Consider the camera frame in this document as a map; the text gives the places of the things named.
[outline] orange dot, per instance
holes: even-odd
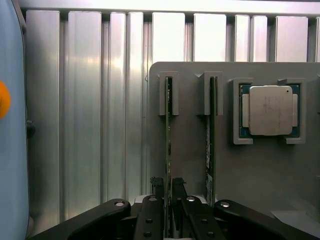
[[[6,85],[0,81],[0,119],[2,119],[10,107],[10,93]]]

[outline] metal wall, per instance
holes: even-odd
[[[140,2],[110,13],[120,8],[20,1],[27,113],[36,127],[28,143],[33,234],[109,199],[149,193],[152,63],[320,62],[320,3],[277,3],[267,14],[259,1],[170,13],[177,7],[138,11]]]

